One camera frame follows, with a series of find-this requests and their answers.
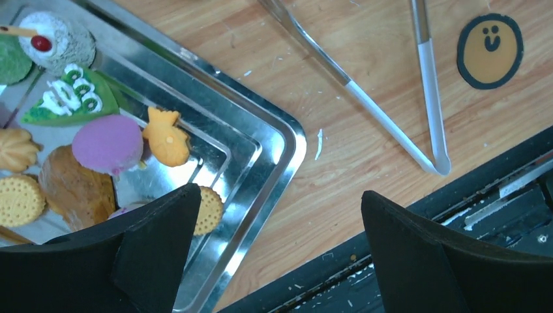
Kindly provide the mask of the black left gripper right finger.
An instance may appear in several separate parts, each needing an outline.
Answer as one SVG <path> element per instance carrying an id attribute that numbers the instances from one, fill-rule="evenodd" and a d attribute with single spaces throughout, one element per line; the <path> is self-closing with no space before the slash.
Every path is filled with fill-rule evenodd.
<path id="1" fill-rule="evenodd" d="M 552 258 L 471 238 L 373 190 L 361 213 L 386 312 L 552 311 Z"/>

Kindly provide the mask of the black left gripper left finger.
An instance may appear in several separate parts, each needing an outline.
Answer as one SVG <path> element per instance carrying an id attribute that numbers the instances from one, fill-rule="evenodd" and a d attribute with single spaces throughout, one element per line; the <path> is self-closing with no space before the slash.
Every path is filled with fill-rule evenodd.
<path id="1" fill-rule="evenodd" d="M 42 245 L 1 249 L 2 312 L 171 312 L 201 202 L 186 184 Z"/>

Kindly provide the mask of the pink round macaron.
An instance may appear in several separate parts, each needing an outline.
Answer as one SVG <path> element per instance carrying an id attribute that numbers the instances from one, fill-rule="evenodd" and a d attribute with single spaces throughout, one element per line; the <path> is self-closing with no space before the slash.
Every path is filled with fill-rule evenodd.
<path id="1" fill-rule="evenodd" d="M 113 114 L 81 127 L 73 138 L 72 153 L 83 167 L 118 176 L 138 166 L 143 146 L 139 125 L 127 116 Z"/>

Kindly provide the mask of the orange fish-shaped cookie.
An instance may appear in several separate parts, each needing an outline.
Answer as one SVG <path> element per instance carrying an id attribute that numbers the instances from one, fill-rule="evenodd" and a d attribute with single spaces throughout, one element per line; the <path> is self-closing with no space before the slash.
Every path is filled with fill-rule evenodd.
<path id="1" fill-rule="evenodd" d="M 142 131 L 142 136 L 147 140 L 152 154 L 165 166 L 185 164 L 190 156 L 189 136 L 175 125 L 180 113 L 154 107 L 148 107 L 147 113 L 149 122 Z"/>

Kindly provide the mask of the silver metal tray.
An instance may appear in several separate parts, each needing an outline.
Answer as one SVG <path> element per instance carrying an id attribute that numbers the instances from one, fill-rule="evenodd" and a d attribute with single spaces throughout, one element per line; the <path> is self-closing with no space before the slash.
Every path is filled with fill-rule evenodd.
<path id="1" fill-rule="evenodd" d="M 215 231 L 193 238 L 174 312 L 210 312 L 306 154 L 299 122 L 111 1 L 2 1 L 1 23 L 36 11 L 86 26 L 93 68 L 123 96 L 121 113 L 147 124 L 151 106 L 175 110 L 191 155 L 169 168 L 149 151 L 145 168 L 115 180 L 120 205 L 145 204 L 186 184 L 209 186 L 224 202 Z"/>

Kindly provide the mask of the green kiwi cake slice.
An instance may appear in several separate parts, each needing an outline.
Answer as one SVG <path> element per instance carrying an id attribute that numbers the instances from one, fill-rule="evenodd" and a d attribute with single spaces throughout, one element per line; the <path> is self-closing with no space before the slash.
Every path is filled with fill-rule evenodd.
<path id="1" fill-rule="evenodd" d="M 63 75 L 47 82 L 48 88 L 21 122 L 42 127 L 65 127 L 119 113 L 119 94 L 96 71 L 75 63 Z"/>

